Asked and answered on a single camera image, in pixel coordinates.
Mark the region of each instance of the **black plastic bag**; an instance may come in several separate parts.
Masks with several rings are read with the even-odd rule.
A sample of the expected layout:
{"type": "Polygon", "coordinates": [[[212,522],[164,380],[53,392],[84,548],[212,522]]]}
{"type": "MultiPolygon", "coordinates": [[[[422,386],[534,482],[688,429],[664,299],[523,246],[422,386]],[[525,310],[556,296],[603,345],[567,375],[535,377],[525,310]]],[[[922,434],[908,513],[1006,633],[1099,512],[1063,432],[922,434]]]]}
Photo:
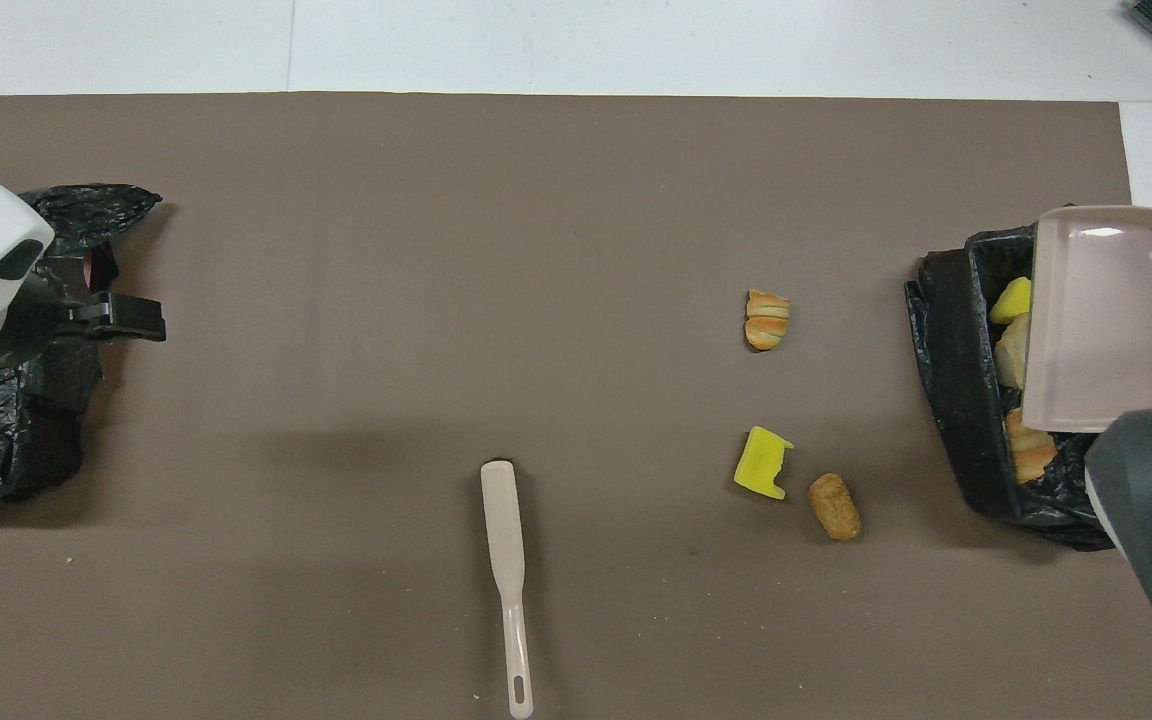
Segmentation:
{"type": "Polygon", "coordinates": [[[1087,500],[1083,471],[1097,435],[1052,433],[1056,456],[1043,478],[1015,480],[1005,416],[1020,407],[1020,392],[996,381],[993,344],[1002,328],[987,313],[1011,279],[1032,276],[1033,251],[1029,225],[925,256],[905,283],[914,354],[968,506],[1075,550],[1106,550],[1114,546],[1087,500]]]}
{"type": "MultiPolygon", "coordinates": [[[[129,184],[61,185],[20,197],[56,232],[31,272],[58,297],[76,301],[108,290],[118,276],[109,241],[161,199],[129,184]]],[[[0,367],[0,502],[26,500],[78,472],[81,418],[100,378],[91,341],[52,343],[26,363],[0,367]]]]}

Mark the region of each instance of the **yellow sponge piece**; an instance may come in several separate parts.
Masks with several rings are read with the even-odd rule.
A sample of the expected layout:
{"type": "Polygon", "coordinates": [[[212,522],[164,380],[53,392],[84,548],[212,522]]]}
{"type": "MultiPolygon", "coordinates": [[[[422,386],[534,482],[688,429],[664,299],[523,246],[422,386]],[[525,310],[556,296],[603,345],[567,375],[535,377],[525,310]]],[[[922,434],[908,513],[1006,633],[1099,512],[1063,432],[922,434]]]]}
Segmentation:
{"type": "Polygon", "coordinates": [[[1006,325],[1021,314],[1028,313],[1034,296],[1034,285],[1029,278],[1016,278],[1007,283],[998,302],[990,309],[990,323],[1006,325]]]}
{"type": "Polygon", "coordinates": [[[785,452],[794,450],[794,445],[787,439],[773,433],[772,430],[755,425],[745,440],[745,452],[741,453],[736,464],[736,484],[750,488],[759,495],[774,500],[785,500],[785,491],[772,480],[785,465],[785,452]]]}

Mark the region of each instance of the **spatula handle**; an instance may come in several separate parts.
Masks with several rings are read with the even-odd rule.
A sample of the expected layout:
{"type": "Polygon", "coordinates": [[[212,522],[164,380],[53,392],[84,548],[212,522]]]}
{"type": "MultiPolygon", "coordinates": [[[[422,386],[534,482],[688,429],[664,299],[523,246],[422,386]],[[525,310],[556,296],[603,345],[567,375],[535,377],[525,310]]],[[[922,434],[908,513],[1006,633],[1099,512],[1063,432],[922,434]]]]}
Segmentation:
{"type": "Polygon", "coordinates": [[[508,680],[509,715],[531,717],[531,670],[526,667],[526,624],[522,602],[500,607],[503,624],[503,668],[508,680]]]}

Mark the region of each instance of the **brown paper mat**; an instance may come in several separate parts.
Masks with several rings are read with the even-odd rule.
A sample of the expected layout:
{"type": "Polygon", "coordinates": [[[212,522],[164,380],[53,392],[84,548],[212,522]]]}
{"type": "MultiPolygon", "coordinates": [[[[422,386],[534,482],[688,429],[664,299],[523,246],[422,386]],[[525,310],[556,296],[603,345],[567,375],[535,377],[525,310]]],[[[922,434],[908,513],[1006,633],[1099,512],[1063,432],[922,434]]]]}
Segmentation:
{"type": "Polygon", "coordinates": [[[1114,105],[0,97],[0,182],[90,181],[168,200],[118,288],[169,340],[106,348],[83,473],[0,514],[0,717],[506,717],[495,455],[538,719],[1152,717],[1128,566],[965,508],[901,298],[1129,202],[1114,105]],[[785,502],[732,486],[755,424],[785,502]]]}

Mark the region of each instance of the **plastic spatula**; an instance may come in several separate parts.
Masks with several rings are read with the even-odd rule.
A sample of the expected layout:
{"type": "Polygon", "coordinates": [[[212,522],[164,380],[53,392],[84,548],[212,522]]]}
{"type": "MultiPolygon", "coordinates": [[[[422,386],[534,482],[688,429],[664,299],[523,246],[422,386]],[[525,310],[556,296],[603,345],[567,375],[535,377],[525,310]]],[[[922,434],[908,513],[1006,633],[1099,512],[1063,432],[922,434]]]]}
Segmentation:
{"type": "Polygon", "coordinates": [[[492,574],[500,591],[503,621],[503,666],[508,682],[509,715],[531,717],[531,674],[526,669],[526,626],[522,620],[522,520],[518,487],[508,460],[490,461],[480,470],[483,514],[488,521],[492,574]]]}

